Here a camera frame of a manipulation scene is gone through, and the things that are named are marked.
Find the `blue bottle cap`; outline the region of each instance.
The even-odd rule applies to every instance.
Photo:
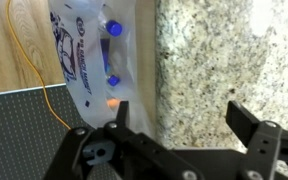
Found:
[[[106,23],[106,30],[112,36],[119,36],[122,33],[123,27],[120,23],[110,20]]]
[[[115,75],[111,75],[108,79],[107,82],[111,85],[111,86],[116,86],[119,82],[120,82],[120,78],[118,78]]]

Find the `speckled stone surface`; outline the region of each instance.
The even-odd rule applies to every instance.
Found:
[[[288,129],[288,0],[156,2],[158,138],[243,147],[225,123],[237,100]]]

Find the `printed logo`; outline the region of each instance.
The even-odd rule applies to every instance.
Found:
[[[80,42],[77,43],[76,54],[77,54],[78,66],[80,67],[80,75],[81,75],[84,87],[85,89],[87,89],[88,93],[92,94],[91,87],[90,87],[90,84],[88,83],[88,77],[87,77],[83,39],[80,39]]]
[[[77,27],[77,31],[80,34],[80,36],[84,36],[85,34],[85,29],[84,29],[84,22],[82,20],[82,18],[78,17],[76,18],[76,27]]]
[[[64,77],[66,81],[76,80],[73,38],[64,28],[59,27],[61,18],[58,15],[51,13],[51,21]]]

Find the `orange object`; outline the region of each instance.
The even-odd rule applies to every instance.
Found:
[[[121,102],[121,100],[112,98],[112,99],[107,100],[107,105],[110,108],[115,108],[116,106],[118,106],[120,104],[120,102]]]

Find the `wire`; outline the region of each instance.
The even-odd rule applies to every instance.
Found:
[[[25,53],[24,51],[24,48],[23,46],[21,45],[20,41],[18,40],[18,37],[14,31],[14,28],[13,28],[13,25],[12,25],[12,22],[11,22],[11,19],[10,19],[10,4],[11,4],[11,0],[7,0],[7,5],[5,7],[5,13],[6,13],[6,17],[7,17],[7,23],[8,23],[8,26],[9,26],[9,29],[10,29],[10,32],[12,34],[12,37],[13,39],[15,40],[17,46],[19,47],[21,53],[23,54],[24,56],[24,59],[26,60],[26,62],[30,65],[31,69],[35,72],[35,75],[39,78],[40,80],[40,83],[43,87],[43,93],[44,93],[44,98],[45,98],[45,101],[46,101],[46,104],[49,108],[49,110],[51,111],[51,113],[56,117],[56,119],[62,123],[68,130],[71,130],[71,127],[63,120],[61,119],[57,114],[56,112],[53,110],[52,106],[51,106],[51,103],[48,99],[48,95],[47,95],[47,91],[46,91],[46,88],[45,88],[45,83],[44,83],[44,80],[41,76],[41,74],[38,72],[38,70],[36,69],[36,67],[32,64],[32,62],[29,60],[27,54]]]

